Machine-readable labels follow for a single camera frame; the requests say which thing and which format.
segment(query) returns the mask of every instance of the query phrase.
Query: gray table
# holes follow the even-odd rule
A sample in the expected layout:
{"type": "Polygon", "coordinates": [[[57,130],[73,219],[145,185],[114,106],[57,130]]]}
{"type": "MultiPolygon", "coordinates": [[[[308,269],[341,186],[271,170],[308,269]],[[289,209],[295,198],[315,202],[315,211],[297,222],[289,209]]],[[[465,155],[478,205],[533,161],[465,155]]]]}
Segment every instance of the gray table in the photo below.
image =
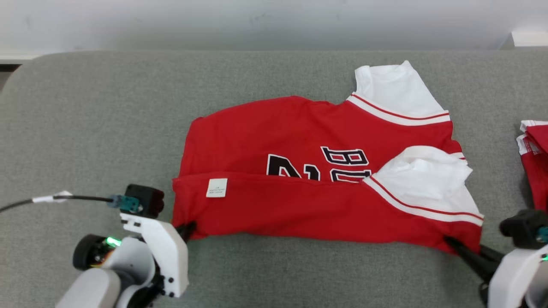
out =
{"type": "MultiPolygon", "coordinates": [[[[515,143],[522,119],[548,119],[548,53],[69,53],[25,64],[0,96],[0,203],[61,190],[166,192],[169,220],[191,121],[286,95],[343,101],[361,65],[409,60],[451,112],[485,214],[482,242],[503,252],[500,220],[531,204],[515,143]]],[[[86,234],[122,237],[102,203],[35,204],[0,215],[2,307],[51,307],[79,272],[86,234]]],[[[481,307],[479,279],[458,258],[401,243],[251,235],[191,242],[181,299],[155,307],[481,307]]]]}

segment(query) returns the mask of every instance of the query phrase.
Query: care label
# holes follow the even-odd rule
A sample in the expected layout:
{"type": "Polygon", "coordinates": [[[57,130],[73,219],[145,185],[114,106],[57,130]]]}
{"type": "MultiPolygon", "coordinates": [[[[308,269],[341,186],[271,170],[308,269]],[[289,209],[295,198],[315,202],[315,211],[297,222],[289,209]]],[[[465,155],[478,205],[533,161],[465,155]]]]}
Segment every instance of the care label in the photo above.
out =
{"type": "Polygon", "coordinates": [[[226,196],[226,183],[228,179],[209,179],[206,198],[223,198],[226,196]]]}

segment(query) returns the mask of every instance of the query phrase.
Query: white sleeve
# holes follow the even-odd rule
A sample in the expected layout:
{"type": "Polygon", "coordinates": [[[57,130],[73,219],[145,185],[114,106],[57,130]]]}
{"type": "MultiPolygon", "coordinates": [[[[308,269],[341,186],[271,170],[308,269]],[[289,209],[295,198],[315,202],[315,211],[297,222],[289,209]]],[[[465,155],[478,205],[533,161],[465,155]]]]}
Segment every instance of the white sleeve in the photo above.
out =
{"type": "Polygon", "coordinates": [[[480,223],[483,215],[464,185],[471,172],[466,162],[442,150],[412,146],[386,163],[372,178],[403,204],[445,216],[469,213],[478,218],[474,222],[480,223]]]}
{"type": "Polygon", "coordinates": [[[530,152],[540,153],[539,148],[530,141],[527,135],[520,135],[519,137],[516,138],[516,141],[517,141],[517,146],[520,148],[520,156],[530,152]]]}
{"type": "Polygon", "coordinates": [[[384,109],[409,116],[443,112],[409,61],[356,69],[356,94],[384,109]]]}

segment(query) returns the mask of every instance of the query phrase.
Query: led indicator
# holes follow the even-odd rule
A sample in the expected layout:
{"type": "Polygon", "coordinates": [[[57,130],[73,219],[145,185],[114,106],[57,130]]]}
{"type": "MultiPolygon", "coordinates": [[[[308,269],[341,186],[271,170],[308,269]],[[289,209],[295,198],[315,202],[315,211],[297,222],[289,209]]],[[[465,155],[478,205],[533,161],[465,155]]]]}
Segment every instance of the led indicator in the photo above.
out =
{"type": "Polygon", "coordinates": [[[113,237],[107,237],[105,241],[107,244],[113,247],[118,247],[120,246],[120,244],[122,244],[122,241],[120,241],[119,239],[115,239],[113,237]]]}

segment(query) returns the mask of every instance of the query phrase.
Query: white baseboard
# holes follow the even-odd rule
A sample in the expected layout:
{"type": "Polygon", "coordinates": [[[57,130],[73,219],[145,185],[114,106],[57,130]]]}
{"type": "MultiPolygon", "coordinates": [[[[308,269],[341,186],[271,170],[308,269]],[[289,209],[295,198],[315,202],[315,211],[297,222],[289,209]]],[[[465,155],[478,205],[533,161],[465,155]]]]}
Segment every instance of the white baseboard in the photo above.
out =
{"type": "Polygon", "coordinates": [[[548,47],[548,31],[512,31],[512,40],[517,47],[548,47]]]}

